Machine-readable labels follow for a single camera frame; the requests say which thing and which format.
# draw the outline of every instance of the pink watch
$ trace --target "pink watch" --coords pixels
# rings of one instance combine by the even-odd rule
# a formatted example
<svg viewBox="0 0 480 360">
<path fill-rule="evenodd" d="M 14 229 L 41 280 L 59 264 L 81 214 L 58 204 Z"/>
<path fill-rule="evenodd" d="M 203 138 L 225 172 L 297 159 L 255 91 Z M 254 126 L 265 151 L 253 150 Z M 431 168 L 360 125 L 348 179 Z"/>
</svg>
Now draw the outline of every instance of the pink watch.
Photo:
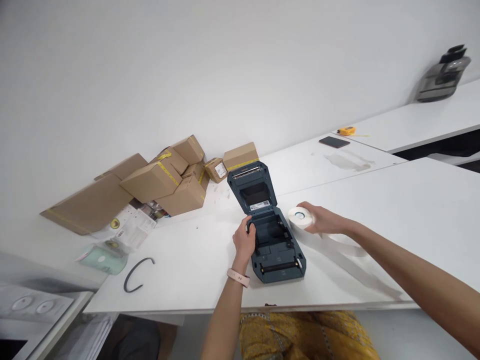
<svg viewBox="0 0 480 360">
<path fill-rule="evenodd" d="M 250 278 L 246 275 L 240 275 L 238 272 L 233 271 L 231 268 L 228 269 L 226 272 L 226 275 L 235 281 L 238 281 L 240 284 L 242 284 L 244 287 L 248 288 L 249 283 L 250 283 Z"/>
</svg>

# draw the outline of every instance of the smartphone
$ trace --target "smartphone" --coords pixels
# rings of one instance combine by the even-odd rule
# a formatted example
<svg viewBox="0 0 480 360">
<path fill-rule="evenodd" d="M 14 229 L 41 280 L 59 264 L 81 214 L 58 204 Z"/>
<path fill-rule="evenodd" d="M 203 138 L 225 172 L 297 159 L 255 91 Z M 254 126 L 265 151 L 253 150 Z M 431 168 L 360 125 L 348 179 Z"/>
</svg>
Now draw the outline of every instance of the smartphone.
<svg viewBox="0 0 480 360">
<path fill-rule="evenodd" d="M 345 145 L 350 144 L 350 141 L 340 140 L 336 137 L 327 136 L 323 139 L 318 140 L 319 143 L 331 146 L 332 148 L 338 149 L 342 148 Z"/>
</svg>

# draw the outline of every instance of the flattened cardboard box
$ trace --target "flattened cardboard box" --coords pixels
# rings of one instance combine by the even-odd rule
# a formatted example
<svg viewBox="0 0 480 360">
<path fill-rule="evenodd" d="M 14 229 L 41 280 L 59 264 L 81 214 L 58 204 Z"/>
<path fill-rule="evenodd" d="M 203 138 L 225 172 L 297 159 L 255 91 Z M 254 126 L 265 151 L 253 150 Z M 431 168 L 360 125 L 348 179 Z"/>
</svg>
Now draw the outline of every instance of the flattened cardboard box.
<svg viewBox="0 0 480 360">
<path fill-rule="evenodd" d="M 191 135 L 171 146 L 189 165 L 203 161 L 205 152 L 194 135 Z"/>
<path fill-rule="evenodd" d="M 189 176 L 172 195 L 161 197 L 155 201 L 165 209 L 170 216 L 180 215 L 200 209 L 204 205 L 206 192 L 195 176 Z"/>
<path fill-rule="evenodd" d="M 40 213 L 79 235 L 102 230 L 133 199 L 113 173 Z"/>
<path fill-rule="evenodd" d="M 214 157 L 205 164 L 205 169 L 212 179 L 217 184 L 227 177 L 229 172 L 225 168 L 223 159 Z"/>
<path fill-rule="evenodd" d="M 124 179 L 120 186 L 145 204 L 151 200 L 173 194 L 182 177 L 165 160 L 138 169 Z"/>
<path fill-rule="evenodd" d="M 187 160 L 181 157 L 180 154 L 171 146 L 163 149 L 161 153 L 155 156 L 155 158 L 148 164 L 157 163 L 163 159 L 165 159 L 166 162 L 169 162 L 179 175 L 182 175 L 189 167 Z"/>
<path fill-rule="evenodd" d="M 135 155 L 127 157 L 122 162 L 119 162 L 117 165 L 105 171 L 103 174 L 97 176 L 94 180 L 97 181 L 101 178 L 104 178 L 108 174 L 115 174 L 120 180 L 123 180 L 131 175 L 135 170 L 143 168 L 147 165 L 147 160 L 145 160 L 139 153 L 136 153 Z"/>
<path fill-rule="evenodd" d="M 223 155 L 223 165 L 228 172 L 259 160 L 253 142 L 229 150 Z"/>
<path fill-rule="evenodd" d="M 182 178 L 188 178 L 190 176 L 195 177 L 195 179 L 200 183 L 201 187 L 206 191 L 209 187 L 210 177 L 205 171 L 202 162 L 197 162 L 196 164 L 190 165 L 183 175 Z"/>
</svg>

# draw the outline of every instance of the right hand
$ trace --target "right hand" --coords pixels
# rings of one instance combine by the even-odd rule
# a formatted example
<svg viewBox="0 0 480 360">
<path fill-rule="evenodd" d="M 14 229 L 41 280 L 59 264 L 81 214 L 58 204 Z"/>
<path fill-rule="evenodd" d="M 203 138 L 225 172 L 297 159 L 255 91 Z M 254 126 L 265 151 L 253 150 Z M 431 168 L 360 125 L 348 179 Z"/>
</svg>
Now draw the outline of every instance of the right hand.
<svg viewBox="0 0 480 360">
<path fill-rule="evenodd" d="M 307 209 L 315 218 L 315 222 L 305 229 L 306 232 L 311 234 L 345 234 L 354 223 L 346 217 L 342 217 L 321 206 L 314 206 L 307 201 L 301 202 L 297 206 Z"/>
</svg>

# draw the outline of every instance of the black rubber ring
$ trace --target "black rubber ring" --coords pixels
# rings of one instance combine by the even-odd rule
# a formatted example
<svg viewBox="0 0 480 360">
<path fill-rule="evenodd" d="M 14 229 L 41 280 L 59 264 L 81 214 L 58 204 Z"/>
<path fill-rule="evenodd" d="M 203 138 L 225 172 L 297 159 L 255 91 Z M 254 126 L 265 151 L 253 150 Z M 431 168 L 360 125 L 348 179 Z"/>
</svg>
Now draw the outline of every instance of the black rubber ring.
<svg viewBox="0 0 480 360">
<path fill-rule="evenodd" d="M 137 286 L 136 288 L 134 288 L 133 290 L 127 290 L 127 284 L 129 283 L 129 279 L 130 279 L 130 276 L 134 273 L 135 269 L 139 267 L 139 265 L 141 263 L 143 263 L 145 260 L 151 260 L 151 263 L 155 265 L 155 260 L 153 260 L 151 257 L 146 257 L 144 258 L 143 260 L 140 260 L 139 262 L 136 263 L 136 265 L 134 267 L 131 268 L 130 272 L 128 273 L 128 275 L 126 276 L 126 279 L 125 279 L 125 282 L 123 283 L 123 290 L 126 292 L 126 293 L 133 293 L 134 291 L 137 291 L 138 289 L 140 289 L 142 285 L 140 286 Z"/>
</svg>

